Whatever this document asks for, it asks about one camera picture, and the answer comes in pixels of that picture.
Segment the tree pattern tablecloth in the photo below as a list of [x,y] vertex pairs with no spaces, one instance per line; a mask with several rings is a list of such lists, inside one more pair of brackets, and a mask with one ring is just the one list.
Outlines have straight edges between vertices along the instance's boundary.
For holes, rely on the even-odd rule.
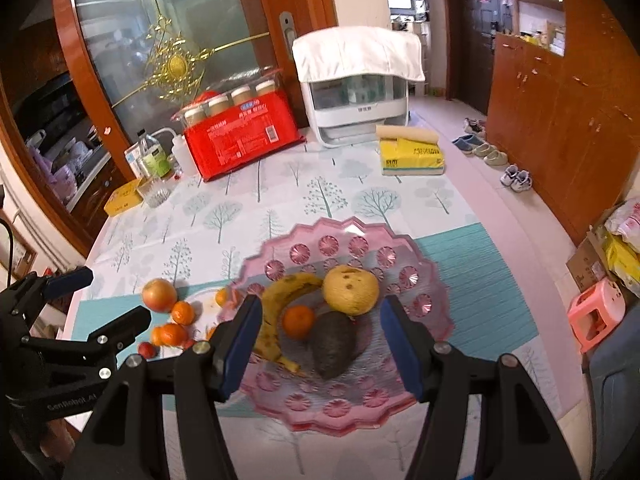
[[[82,339],[141,304],[154,278],[173,284],[207,337],[230,313],[225,287],[261,294],[285,275],[348,264],[378,278],[412,318],[470,356],[514,353],[554,414],[562,403],[533,315],[497,247],[445,176],[390,178],[374,144],[306,143],[216,182],[180,180],[157,208],[108,220],[64,328]],[[253,358],[218,410],[244,479],[400,479],[426,408],[402,386],[378,312],[360,318],[362,348],[324,380],[304,344],[283,339],[291,372]]]

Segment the pink glass fruit bowl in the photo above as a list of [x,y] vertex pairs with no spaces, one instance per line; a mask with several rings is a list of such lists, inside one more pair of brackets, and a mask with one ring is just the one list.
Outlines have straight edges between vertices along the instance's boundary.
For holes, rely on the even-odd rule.
[[341,437],[413,404],[381,327],[387,296],[437,340],[454,329],[436,264],[384,223],[300,224],[245,259],[231,289],[262,300],[242,390],[293,431]]

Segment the orange tangerine bottom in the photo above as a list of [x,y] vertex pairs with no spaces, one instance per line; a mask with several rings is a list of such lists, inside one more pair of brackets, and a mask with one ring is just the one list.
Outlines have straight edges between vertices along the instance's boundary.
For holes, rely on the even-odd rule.
[[161,347],[163,345],[162,339],[162,328],[160,326],[155,326],[151,330],[150,335],[150,343],[155,347]]

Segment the small red apple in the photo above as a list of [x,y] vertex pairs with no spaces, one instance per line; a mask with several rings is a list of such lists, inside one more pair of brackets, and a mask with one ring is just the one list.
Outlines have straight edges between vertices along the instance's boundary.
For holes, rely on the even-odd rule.
[[149,361],[157,357],[157,348],[149,341],[143,341],[138,345],[138,353],[143,359]]

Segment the yellow cardboard box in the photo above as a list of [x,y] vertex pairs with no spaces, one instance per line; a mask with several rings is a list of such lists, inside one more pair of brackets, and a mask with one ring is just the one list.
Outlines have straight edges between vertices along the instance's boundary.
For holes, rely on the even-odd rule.
[[122,185],[112,193],[110,198],[104,205],[104,211],[110,218],[114,218],[123,212],[139,206],[143,202],[143,198],[138,192],[143,178],[132,180]]

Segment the cream paper roll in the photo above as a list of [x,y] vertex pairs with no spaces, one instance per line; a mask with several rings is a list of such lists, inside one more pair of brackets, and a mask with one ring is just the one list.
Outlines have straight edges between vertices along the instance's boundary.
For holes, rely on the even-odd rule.
[[377,125],[375,128],[375,134],[380,140],[405,139],[425,144],[437,144],[439,140],[437,132],[431,129],[419,127]]

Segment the pink plastic stool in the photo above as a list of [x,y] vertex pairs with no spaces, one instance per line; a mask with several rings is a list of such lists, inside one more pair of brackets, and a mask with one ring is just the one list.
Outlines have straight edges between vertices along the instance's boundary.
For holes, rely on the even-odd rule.
[[597,347],[623,321],[625,313],[623,292],[609,278],[602,278],[576,296],[567,317],[580,352],[585,354]]

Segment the orange tangerine top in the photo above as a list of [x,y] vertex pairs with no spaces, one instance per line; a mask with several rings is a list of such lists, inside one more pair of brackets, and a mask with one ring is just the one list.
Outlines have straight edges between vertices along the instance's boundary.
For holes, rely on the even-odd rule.
[[215,295],[215,301],[218,306],[223,307],[228,301],[228,290],[225,288],[218,289]]

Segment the small white box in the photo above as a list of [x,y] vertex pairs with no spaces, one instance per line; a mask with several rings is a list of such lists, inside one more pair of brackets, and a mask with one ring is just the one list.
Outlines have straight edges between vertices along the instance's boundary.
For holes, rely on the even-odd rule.
[[134,176],[139,179],[144,177],[144,172],[140,167],[140,146],[135,143],[124,151],[124,156]]

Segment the clear glass cup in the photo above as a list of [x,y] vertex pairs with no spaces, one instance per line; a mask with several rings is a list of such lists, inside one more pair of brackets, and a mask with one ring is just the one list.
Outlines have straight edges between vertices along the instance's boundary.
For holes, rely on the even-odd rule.
[[145,178],[137,186],[137,193],[146,206],[154,209],[171,196],[172,184],[158,177]]

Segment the dark avocado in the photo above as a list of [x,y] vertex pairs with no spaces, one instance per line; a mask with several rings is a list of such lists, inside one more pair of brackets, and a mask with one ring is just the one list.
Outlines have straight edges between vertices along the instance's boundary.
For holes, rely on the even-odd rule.
[[309,344],[314,371],[324,380],[344,373],[356,351],[355,323],[344,313],[326,312],[317,318]]

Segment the red snack package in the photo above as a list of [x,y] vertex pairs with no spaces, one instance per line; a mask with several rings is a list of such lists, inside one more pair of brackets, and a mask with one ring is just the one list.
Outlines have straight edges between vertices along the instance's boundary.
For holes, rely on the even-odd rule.
[[282,90],[206,117],[184,136],[205,182],[304,140]]

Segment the red yellow apple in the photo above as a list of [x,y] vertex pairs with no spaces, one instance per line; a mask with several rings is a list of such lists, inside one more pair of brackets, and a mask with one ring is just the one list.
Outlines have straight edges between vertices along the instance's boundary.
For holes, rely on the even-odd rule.
[[175,286],[163,278],[154,278],[142,288],[142,302],[153,312],[168,313],[178,301]]

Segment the yellow spotted banana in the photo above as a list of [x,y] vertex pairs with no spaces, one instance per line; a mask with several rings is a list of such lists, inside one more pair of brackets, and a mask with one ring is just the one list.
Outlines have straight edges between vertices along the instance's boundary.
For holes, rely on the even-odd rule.
[[254,352],[262,359],[276,363],[292,374],[298,374],[300,365],[282,353],[278,322],[285,307],[322,286],[317,275],[297,272],[285,275],[270,284],[262,293],[262,326],[254,344]]

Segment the orange tangerine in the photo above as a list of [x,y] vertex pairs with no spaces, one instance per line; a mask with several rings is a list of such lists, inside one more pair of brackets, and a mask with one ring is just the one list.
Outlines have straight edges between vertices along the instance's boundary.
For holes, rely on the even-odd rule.
[[194,307],[186,301],[177,301],[170,311],[171,319],[178,325],[189,326],[196,318]]
[[150,343],[155,347],[161,347],[163,345],[162,339],[162,328],[160,326],[155,326],[151,330],[150,335]]
[[228,290],[225,288],[218,289],[215,295],[215,301],[218,306],[223,307],[228,301]]
[[160,344],[165,347],[182,347],[190,338],[188,331],[175,323],[160,326],[157,333]]
[[302,304],[291,306],[282,315],[282,330],[292,340],[306,341],[310,337],[315,320],[316,315],[310,307]]

